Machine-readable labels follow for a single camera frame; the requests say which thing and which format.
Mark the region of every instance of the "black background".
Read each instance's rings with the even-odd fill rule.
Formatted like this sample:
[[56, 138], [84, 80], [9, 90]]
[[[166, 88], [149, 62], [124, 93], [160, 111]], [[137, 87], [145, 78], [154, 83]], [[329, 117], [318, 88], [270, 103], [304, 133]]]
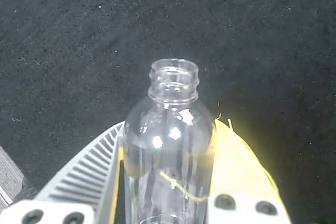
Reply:
[[0, 0], [0, 19], [0, 145], [37, 188], [178, 57], [293, 222], [336, 220], [336, 0]]

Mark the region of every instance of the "bottle neck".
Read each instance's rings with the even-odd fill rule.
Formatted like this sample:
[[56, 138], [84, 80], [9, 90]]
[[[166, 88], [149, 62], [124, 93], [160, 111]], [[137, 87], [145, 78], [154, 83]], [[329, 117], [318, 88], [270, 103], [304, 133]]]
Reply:
[[152, 64], [148, 95], [158, 103], [182, 105], [197, 100], [198, 66], [182, 59], [162, 59]]

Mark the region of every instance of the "mounting hole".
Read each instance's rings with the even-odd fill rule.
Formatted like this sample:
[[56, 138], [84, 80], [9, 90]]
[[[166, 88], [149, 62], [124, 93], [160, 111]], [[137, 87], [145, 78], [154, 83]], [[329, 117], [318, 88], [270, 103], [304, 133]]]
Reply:
[[43, 211], [39, 209], [32, 210], [25, 214], [22, 219], [22, 224], [35, 224], [39, 223], [39, 221], [43, 217]]
[[259, 213], [266, 215], [277, 215], [278, 211], [276, 207], [267, 201], [261, 201], [256, 205], [256, 210]]
[[215, 206], [224, 210], [236, 210], [236, 202], [234, 198], [228, 194], [218, 195], [215, 200]]
[[82, 224], [84, 222], [84, 215], [81, 212], [72, 212], [68, 214], [63, 224]]

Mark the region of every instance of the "gray ribbed surface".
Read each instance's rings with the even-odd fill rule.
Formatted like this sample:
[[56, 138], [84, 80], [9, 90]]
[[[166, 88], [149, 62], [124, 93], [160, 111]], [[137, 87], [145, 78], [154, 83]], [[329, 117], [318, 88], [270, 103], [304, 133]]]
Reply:
[[37, 200], [90, 205], [96, 223], [107, 223], [117, 170], [117, 136], [123, 122], [99, 135], [69, 161], [37, 195]]

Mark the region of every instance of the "bottle shoulder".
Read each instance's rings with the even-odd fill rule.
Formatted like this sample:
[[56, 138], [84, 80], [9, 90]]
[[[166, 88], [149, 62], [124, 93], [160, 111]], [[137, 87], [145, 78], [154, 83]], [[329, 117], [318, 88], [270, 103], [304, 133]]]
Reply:
[[214, 133], [214, 119], [200, 101], [188, 105], [157, 104], [142, 99], [125, 122], [125, 141], [143, 148], [206, 148]]

